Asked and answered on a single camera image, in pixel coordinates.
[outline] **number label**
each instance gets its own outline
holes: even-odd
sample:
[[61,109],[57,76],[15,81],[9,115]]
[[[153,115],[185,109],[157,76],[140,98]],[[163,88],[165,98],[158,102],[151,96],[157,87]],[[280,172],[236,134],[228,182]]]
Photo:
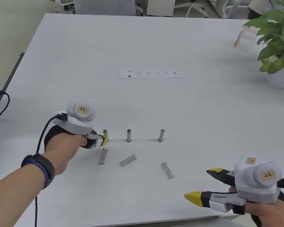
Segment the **number label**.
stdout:
[[262,181],[274,180],[276,179],[276,174],[273,169],[261,172],[261,179]]
[[77,112],[83,115],[89,115],[89,108],[84,105],[79,105],[77,107]]

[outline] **compression spring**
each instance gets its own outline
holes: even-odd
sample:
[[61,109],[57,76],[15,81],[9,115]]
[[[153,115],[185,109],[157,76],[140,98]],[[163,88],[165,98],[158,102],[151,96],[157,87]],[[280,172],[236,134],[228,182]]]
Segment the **compression spring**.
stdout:
[[106,159],[106,155],[107,155],[107,148],[103,148],[100,154],[100,159],[98,164],[99,165],[103,165]]
[[162,162],[161,167],[162,167],[163,171],[165,172],[165,174],[166,174],[166,176],[169,180],[174,178],[174,175],[172,174],[172,172],[171,172],[169,166],[166,164],[166,162]]
[[130,164],[131,162],[133,162],[134,160],[137,159],[136,155],[131,155],[130,157],[128,157],[127,159],[124,159],[123,161],[120,162],[121,166],[125,166],[127,164]]

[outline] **human hand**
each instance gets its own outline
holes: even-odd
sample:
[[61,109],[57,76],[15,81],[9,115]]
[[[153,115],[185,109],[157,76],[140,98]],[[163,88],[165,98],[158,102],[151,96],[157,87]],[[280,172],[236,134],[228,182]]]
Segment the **human hand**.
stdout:
[[43,154],[54,166],[55,174],[64,172],[68,162],[75,156],[80,146],[85,146],[87,139],[83,136],[60,133],[51,138]]
[[277,200],[274,204],[247,202],[245,212],[259,217],[262,227],[284,227],[284,202]]

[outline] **wristband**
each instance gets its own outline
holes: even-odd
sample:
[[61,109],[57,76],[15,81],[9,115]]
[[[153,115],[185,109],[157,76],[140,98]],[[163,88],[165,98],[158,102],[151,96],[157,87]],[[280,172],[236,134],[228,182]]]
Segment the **wristband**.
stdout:
[[42,171],[45,177],[44,188],[46,188],[53,181],[55,170],[52,163],[47,158],[40,154],[35,154],[33,156],[28,155],[23,159],[21,167],[24,167],[28,164],[33,164]]

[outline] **floor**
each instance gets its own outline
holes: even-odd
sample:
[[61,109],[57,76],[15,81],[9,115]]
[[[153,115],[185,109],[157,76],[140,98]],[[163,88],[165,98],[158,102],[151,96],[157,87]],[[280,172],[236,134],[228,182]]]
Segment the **floor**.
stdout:
[[[49,0],[0,0],[0,88],[3,87],[20,53],[26,51],[44,14],[62,10],[63,8]],[[206,5],[205,10],[209,13],[209,18],[219,18],[211,6]],[[235,18],[245,19],[247,13],[246,10],[238,12]],[[175,11],[176,17],[184,17],[185,14],[186,9]],[[202,15],[192,11],[190,17]],[[255,226],[249,216],[238,217],[234,221],[247,227]]]

